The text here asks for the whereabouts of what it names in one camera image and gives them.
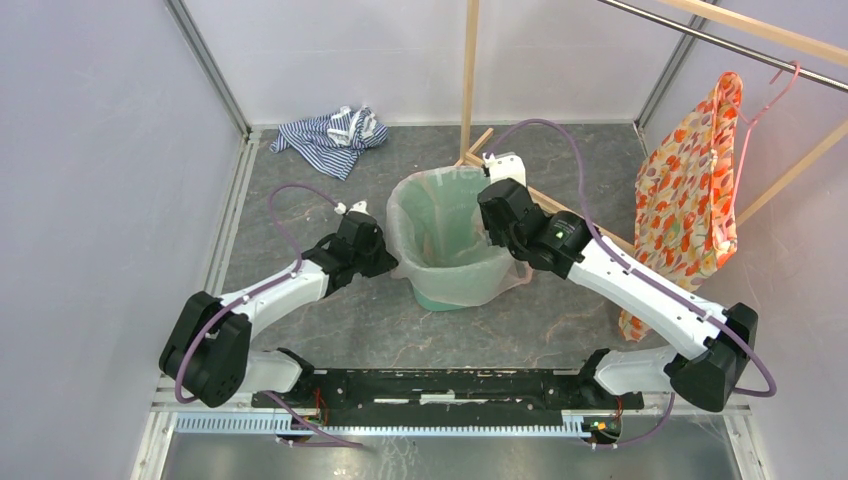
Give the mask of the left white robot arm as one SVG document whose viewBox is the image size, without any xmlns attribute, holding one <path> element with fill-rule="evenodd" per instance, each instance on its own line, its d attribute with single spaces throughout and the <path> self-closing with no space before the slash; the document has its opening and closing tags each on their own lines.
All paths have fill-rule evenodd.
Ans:
<svg viewBox="0 0 848 480">
<path fill-rule="evenodd" d="M 253 351 L 252 340 L 298 308 L 351 283 L 396 268 L 377 220 L 361 211 L 342 215 L 326 235 L 286 269 L 250 287 L 186 301 L 160 355 L 160 371 L 175 381 L 180 403 L 219 407 L 242 392 L 271 391 L 290 407 L 314 394 L 313 368 L 286 350 Z"/>
</svg>

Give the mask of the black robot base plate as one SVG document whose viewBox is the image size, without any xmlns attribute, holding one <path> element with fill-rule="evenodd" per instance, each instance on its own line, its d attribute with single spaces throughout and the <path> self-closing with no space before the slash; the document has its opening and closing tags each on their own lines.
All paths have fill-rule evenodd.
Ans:
<svg viewBox="0 0 848 480">
<path fill-rule="evenodd" d="M 328 427 L 541 427 L 563 411 L 635 411 L 639 393 L 605 392 L 587 369 L 319 369 L 280 394 Z"/>
</svg>

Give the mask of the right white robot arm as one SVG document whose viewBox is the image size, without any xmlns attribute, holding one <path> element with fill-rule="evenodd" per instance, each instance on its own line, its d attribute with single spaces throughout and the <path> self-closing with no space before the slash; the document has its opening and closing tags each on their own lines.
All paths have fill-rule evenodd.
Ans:
<svg viewBox="0 0 848 480">
<path fill-rule="evenodd" d="M 601 351 L 577 382 L 580 400 L 602 408 L 617 395 L 674 392 L 720 412 L 753 359 L 757 313 L 688 292 L 639 263 L 580 215 L 545 212 L 526 186 L 507 178 L 477 196 L 491 242 L 531 268 L 586 287 L 667 341 L 649 350 Z"/>
</svg>

